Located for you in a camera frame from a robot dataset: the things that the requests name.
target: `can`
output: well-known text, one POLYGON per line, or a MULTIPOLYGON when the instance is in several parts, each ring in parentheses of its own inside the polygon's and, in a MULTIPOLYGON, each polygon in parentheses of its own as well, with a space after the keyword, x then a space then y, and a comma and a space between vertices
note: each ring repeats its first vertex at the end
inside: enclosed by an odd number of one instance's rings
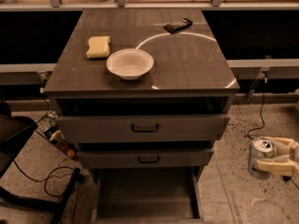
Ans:
POLYGON ((257 179, 267 179, 271 173, 259 170, 257 161, 260 159, 272 159, 276 156, 276 148, 274 143, 262 137, 252 140, 249 149, 249 173, 257 179))

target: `black handle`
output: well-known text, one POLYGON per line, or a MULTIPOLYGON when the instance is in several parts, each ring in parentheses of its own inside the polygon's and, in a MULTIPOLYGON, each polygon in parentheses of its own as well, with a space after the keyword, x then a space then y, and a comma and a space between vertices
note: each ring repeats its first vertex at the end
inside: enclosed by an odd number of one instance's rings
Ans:
POLYGON ((139 163, 157 163, 160 160, 160 156, 158 155, 154 158, 142 158, 138 156, 137 159, 139 163))
POLYGON ((152 127, 137 127, 134 124, 132 124, 131 129, 135 133, 156 133, 159 131, 159 124, 156 124, 152 127))

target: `sponge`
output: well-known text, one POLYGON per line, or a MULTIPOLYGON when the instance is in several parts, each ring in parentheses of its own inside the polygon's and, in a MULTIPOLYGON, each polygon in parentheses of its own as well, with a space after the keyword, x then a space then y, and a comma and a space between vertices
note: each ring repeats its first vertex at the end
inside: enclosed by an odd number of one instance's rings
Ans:
POLYGON ((110 36, 92 36, 88 40, 89 49, 86 52, 88 59, 103 58, 110 54, 110 36))

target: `gray drawer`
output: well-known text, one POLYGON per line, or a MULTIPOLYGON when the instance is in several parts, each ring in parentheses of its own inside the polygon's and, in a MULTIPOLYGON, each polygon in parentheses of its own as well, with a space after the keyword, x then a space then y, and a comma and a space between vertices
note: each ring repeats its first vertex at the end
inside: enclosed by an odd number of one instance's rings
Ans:
POLYGON ((192 168, 99 171, 92 224, 202 223, 200 213, 192 168))
POLYGON ((84 168, 147 168, 207 165, 212 148, 78 152, 84 168))
POLYGON ((69 143, 216 140, 228 121, 226 115, 57 118, 69 143))

